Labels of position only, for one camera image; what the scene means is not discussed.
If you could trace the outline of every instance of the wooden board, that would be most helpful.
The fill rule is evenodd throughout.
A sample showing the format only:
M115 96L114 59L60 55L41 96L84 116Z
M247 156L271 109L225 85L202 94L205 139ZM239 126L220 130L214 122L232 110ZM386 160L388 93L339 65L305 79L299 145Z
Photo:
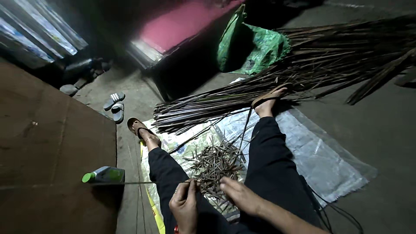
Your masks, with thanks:
M81 178L116 166L115 123L14 65L0 71L0 187L17 187L0 190L0 232L114 233L122 190Z

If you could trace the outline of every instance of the person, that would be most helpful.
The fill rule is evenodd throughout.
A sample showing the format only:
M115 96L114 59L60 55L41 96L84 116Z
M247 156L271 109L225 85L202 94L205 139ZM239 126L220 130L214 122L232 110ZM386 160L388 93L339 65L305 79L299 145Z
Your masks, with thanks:
M280 88L270 94L277 97L285 90ZM158 182L166 234L327 233L319 228L312 201L290 159L292 153L286 147L285 135L272 115L275 101L267 100L255 107L260 120L253 129L244 184L227 177L220 180L220 189L240 210L236 224L229 224L203 197L195 180L189 179L160 148L161 141L151 130L138 119L129 120L130 130L146 142L149 150L150 179Z

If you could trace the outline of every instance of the white stripe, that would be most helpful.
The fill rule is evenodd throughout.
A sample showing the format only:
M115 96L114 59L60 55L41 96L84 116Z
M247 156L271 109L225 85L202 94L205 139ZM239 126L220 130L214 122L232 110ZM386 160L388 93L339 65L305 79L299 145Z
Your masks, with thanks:
M123 105L123 104L121 104L121 103L116 103L116 104L114 104L113 108L115 108L115 107L118 107L118 108L120 108L121 110L124 110L124 105Z

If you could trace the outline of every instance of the bundle of palm leaf strips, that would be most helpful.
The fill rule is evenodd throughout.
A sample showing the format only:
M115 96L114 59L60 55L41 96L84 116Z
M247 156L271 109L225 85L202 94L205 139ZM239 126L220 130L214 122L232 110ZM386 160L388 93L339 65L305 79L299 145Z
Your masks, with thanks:
M286 82L293 84L292 94L286 98L300 101L367 80L346 100L354 105L412 65L416 54L414 15L276 31L290 39L287 57L251 78L158 104L154 110L158 131L181 134L209 119L249 107L256 97ZM334 84L337 85L322 93L310 92Z
M193 178L201 183L201 193L212 197L221 212L226 210L229 204L221 208L227 199L220 189L220 179L223 176L238 179L238 171L243 168L239 149L230 142L222 142L219 146L212 144L199 154L195 152L192 159L185 160L194 161L191 169L195 174Z

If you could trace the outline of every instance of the brown sandal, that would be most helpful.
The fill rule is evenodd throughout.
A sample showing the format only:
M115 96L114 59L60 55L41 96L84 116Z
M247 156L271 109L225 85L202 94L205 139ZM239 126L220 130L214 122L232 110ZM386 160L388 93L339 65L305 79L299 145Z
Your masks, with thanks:
M136 130L136 131L134 131L134 129L133 129L133 123L134 122L136 122L136 121L138 121L139 122L139 127L138 127L138 129ZM139 137L139 139L143 139L141 136L140 136L140 134L139 134L139 130L140 129L146 129L149 133L151 133L151 134L153 134L153 135L155 135L156 136L156 134L154 134L151 130L149 130L147 127L146 127L146 125L144 125L144 123L142 123L140 120L138 120L138 119L136 119L136 118L130 118L128 121L127 121L127 127L129 128L129 130L132 132L132 133L134 133L136 136L138 136Z
M284 83L282 85L277 86L276 88L272 89L271 91L261 95L260 97L254 99L254 101L251 103L251 107L253 109L255 109L256 107L258 107L260 104L268 101L268 100L272 100L272 99L280 99L280 96L282 96L284 93L277 93L277 94L273 94L274 91L282 89L282 88L292 88L293 84L292 83Z

